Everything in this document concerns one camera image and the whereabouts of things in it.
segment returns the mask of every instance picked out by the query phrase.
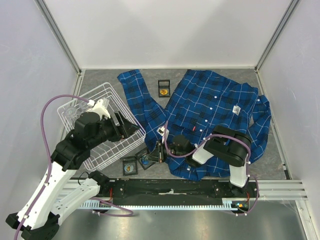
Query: plaid shirt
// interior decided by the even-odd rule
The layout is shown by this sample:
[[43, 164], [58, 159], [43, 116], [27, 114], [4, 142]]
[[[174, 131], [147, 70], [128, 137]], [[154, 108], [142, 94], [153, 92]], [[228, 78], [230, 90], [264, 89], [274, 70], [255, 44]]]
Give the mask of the plaid shirt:
[[[158, 127], [167, 120], [168, 143], [182, 134], [192, 144], [199, 144], [216, 125], [223, 125], [251, 136], [252, 163], [266, 149], [271, 111], [267, 98], [258, 96], [256, 87], [239, 84], [210, 70], [188, 70], [163, 109], [151, 97], [139, 70], [124, 72], [118, 79], [132, 113], [146, 131], [145, 143], [150, 151], [161, 139], [156, 132]], [[184, 158], [167, 157], [166, 163], [173, 175], [194, 181], [204, 176], [230, 175], [229, 165], [215, 156], [201, 167], [190, 170]]]

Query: shirt label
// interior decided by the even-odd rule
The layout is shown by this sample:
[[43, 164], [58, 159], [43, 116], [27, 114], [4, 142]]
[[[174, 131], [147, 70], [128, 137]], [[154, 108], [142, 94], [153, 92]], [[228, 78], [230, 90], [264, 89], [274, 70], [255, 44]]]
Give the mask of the shirt label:
[[240, 110], [241, 110], [241, 107], [235, 105], [235, 106], [233, 106], [232, 112], [233, 112], [234, 114], [236, 114], [237, 116], [239, 116]]

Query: white wire basket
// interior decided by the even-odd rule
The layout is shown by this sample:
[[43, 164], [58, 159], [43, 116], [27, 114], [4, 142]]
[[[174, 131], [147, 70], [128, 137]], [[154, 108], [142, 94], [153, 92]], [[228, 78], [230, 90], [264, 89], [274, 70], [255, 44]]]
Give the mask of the white wire basket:
[[[127, 139], [123, 139], [118, 142], [106, 141], [92, 149], [91, 157], [84, 162], [84, 166], [87, 170], [102, 170], [144, 142], [146, 131], [143, 129], [125, 103], [121, 100], [110, 83], [106, 82], [100, 86], [97, 86], [91, 91], [83, 94], [81, 97], [94, 101], [97, 101], [101, 98], [109, 99], [107, 110], [109, 111], [116, 125], [118, 125], [119, 122], [114, 112], [120, 111], [127, 120], [140, 127], [139, 130], [135, 131], [135, 133]], [[80, 105], [81, 103], [81, 100], [73, 99], [57, 109], [63, 125], [68, 132], [74, 128], [74, 121], [70, 119], [70, 117], [66, 116], [66, 112], [71, 106], [74, 106], [78, 113], [77, 116], [80, 116], [80, 114], [84, 112]]]

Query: white wall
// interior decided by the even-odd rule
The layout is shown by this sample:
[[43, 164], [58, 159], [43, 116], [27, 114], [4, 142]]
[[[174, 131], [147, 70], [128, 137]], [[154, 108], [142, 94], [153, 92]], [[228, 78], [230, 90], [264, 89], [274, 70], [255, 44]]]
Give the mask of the white wall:
[[255, 66], [290, 0], [45, 0], [82, 68]]
[[[0, 239], [13, 239], [5, 223], [38, 186], [47, 166], [40, 130], [43, 105], [71, 93], [76, 73], [33, 0], [0, 0]], [[45, 114], [50, 149], [61, 136], [57, 101]]]
[[261, 69], [288, 166], [320, 229], [320, 2], [303, 0]]

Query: reflective metal surface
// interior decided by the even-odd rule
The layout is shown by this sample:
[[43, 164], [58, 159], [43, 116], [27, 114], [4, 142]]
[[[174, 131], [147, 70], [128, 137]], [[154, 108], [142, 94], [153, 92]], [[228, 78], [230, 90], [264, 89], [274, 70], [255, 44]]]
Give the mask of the reflective metal surface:
[[54, 240], [306, 240], [293, 201], [260, 201], [248, 216], [239, 217], [202, 210], [134, 212], [133, 217], [99, 217], [77, 210]]

